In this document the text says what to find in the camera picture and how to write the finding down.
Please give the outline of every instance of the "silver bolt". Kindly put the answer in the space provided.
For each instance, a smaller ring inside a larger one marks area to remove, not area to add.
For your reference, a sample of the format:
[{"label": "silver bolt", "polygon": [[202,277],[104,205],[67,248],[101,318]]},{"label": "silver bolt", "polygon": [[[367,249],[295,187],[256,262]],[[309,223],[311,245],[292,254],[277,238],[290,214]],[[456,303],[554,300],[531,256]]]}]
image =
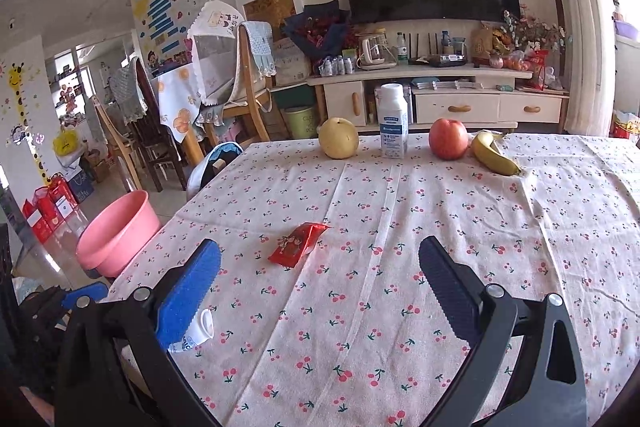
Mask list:
[{"label": "silver bolt", "polygon": [[86,295],[82,295],[78,297],[78,300],[76,300],[76,306],[78,308],[86,308],[89,305],[89,302],[91,302],[91,299]]},{"label": "silver bolt", "polygon": [[490,284],[486,287],[486,292],[496,299],[504,297],[504,288],[499,284]]},{"label": "silver bolt", "polygon": [[133,292],[133,298],[139,302],[146,301],[149,295],[151,295],[151,291],[145,287],[138,288]]},{"label": "silver bolt", "polygon": [[549,302],[553,306],[562,306],[562,297],[557,293],[549,293]]}]

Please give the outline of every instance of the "pink bucket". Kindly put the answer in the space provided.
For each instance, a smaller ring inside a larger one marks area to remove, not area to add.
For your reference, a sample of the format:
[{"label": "pink bucket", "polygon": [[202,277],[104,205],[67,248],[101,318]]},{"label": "pink bucket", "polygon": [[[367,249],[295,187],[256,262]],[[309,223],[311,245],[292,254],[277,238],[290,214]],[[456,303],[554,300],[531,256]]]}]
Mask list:
[{"label": "pink bucket", "polygon": [[160,230],[160,221],[145,190],[113,201],[89,224],[78,241],[76,257],[85,270],[117,277]]}]

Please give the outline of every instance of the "lace curtain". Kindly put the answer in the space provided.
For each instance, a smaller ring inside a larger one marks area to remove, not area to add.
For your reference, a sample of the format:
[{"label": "lace curtain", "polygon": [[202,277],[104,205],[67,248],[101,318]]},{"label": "lace curtain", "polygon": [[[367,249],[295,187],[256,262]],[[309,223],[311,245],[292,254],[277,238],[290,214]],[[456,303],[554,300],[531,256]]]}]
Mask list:
[{"label": "lace curtain", "polygon": [[562,0],[571,42],[566,73],[571,97],[564,128],[608,136],[616,83],[613,0]]}]

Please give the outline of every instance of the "paper cup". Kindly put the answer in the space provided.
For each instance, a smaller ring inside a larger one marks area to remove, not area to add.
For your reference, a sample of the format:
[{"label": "paper cup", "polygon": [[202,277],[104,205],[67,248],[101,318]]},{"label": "paper cup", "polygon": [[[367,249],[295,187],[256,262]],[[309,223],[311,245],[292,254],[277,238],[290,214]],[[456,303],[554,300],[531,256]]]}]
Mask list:
[{"label": "paper cup", "polygon": [[200,313],[196,313],[182,338],[181,343],[171,344],[169,346],[170,353],[179,353],[180,351],[188,351],[200,344],[204,344],[213,338],[213,317],[211,311],[207,308]]}]

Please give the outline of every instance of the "white bottle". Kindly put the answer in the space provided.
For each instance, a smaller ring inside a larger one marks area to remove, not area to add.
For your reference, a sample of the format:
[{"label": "white bottle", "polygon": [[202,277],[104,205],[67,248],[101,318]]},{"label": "white bottle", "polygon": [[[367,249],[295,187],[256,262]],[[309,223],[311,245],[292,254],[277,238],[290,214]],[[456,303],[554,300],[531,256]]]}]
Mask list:
[{"label": "white bottle", "polygon": [[404,40],[402,32],[398,32],[396,48],[398,49],[398,64],[406,64],[408,62],[408,55],[406,51],[406,41]]},{"label": "white bottle", "polygon": [[380,87],[378,122],[382,155],[387,158],[404,158],[409,123],[404,88],[400,84],[385,84]]}]

